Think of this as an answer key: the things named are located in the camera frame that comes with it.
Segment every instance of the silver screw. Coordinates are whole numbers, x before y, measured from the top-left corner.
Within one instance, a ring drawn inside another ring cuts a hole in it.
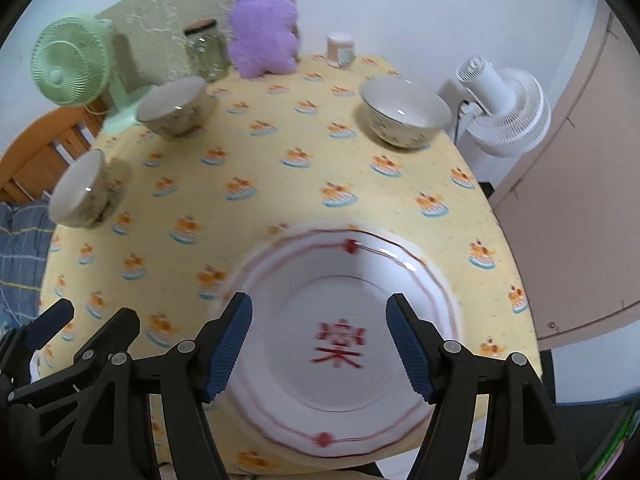
[[[126,362],[127,362],[127,355],[124,352],[118,352],[116,355],[114,355],[111,358],[111,363],[115,364],[116,366],[123,365]]]
[[[453,339],[445,341],[443,346],[444,349],[450,354],[457,354],[462,350],[462,346],[460,346],[460,343],[457,341],[453,341]]]
[[[513,354],[511,354],[511,360],[518,366],[524,366],[525,364],[527,364],[527,357],[520,352],[514,352]]]
[[[189,352],[193,352],[193,349],[196,348],[196,343],[194,343],[191,339],[186,339],[185,341],[180,341],[178,343],[178,352],[181,354],[188,354]]]

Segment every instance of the plaid fabric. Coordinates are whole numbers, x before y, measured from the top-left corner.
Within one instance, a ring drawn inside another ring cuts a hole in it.
[[[44,202],[15,210],[0,203],[0,336],[38,315],[54,227]]]

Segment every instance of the electric fan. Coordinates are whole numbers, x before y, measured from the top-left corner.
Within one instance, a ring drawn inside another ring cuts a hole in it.
[[[466,129],[481,150],[500,157],[519,156],[542,141],[551,123],[551,106],[530,73],[496,70],[472,56],[458,66],[456,75],[474,101],[459,107],[456,141],[458,131]]]
[[[70,14],[42,31],[31,55],[33,80],[44,97],[59,106],[85,106],[108,88],[113,107],[103,130],[112,134],[139,124],[138,102],[150,89],[127,93],[115,61],[113,34],[111,20]]]

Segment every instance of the green fan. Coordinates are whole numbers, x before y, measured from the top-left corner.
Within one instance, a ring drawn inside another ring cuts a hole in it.
[[[113,53],[111,20],[70,14],[45,28],[31,55],[31,76],[40,92],[59,106],[84,106],[106,88],[113,107],[103,130],[114,134],[135,124],[136,109],[149,88],[127,93]]]

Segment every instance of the yellow tablecloth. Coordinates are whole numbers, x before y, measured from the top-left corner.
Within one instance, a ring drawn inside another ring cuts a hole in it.
[[[123,197],[95,229],[56,229],[42,304],[64,296],[76,315],[44,349],[41,375],[71,364],[123,306],[140,316],[141,333],[130,348],[135,358],[194,337],[209,319],[210,299],[247,251],[287,225],[316,219],[368,222],[420,246],[460,302],[463,343],[489,356],[523,352],[539,371],[516,265],[449,137],[437,134],[426,149],[407,152],[363,124],[358,85],[387,72],[394,73],[381,58],[336,70],[311,56],[292,75],[241,80],[233,73],[209,88],[218,109],[188,138],[165,142],[142,127],[99,136],[95,147],[106,152]],[[323,205],[331,196],[351,197],[350,203]],[[241,433],[217,403],[207,416],[230,472],[314,470]],[[161,460],[169,460],[160,405],[153,399],[156,443]],[[476,417],[485,412],[486,403],[478,402]]]

